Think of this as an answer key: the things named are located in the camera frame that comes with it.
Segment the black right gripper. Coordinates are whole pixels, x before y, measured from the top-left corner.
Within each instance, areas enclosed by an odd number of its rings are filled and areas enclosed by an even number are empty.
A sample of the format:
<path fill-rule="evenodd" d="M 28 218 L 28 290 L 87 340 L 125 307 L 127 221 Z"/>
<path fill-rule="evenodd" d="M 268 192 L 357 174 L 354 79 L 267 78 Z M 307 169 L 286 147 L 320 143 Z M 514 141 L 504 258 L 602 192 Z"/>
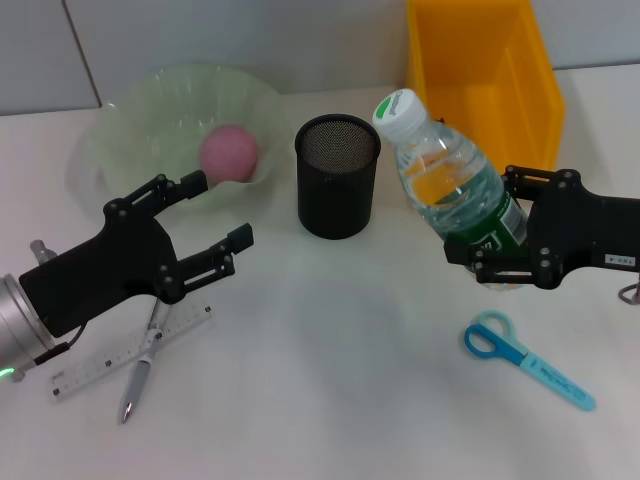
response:
<path fill-rule="evenodd" d="M 444 242 L 447 261 L 465 267 L 478 283 L 551 290 L 579 268 L 639 271 L 637 199 L 594 194 L 570 169 L 508 165 L 501 178 L 512 198 L 533 202 L 524 249 L 505 252 L 456 239 Z"/>

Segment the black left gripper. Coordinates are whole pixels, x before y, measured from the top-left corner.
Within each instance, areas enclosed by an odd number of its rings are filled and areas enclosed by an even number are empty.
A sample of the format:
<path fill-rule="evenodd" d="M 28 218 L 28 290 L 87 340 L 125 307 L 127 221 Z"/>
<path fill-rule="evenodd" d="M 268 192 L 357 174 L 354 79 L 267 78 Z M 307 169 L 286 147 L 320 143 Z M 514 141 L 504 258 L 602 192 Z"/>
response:
<path fill-rule="evenodd" d="M 22 274 L 20 286 L 45 328 L 59 338 L 131 297 L 151 295 L 175 304 L 234 275 L 234 256 L 254 245 L 249 223 L 208 249 L 177 260 L 170 236 L 155 219 L 207 190 L 202 170 L 179 182 L 158 174 L 108 203 L 96 236 Z"/>

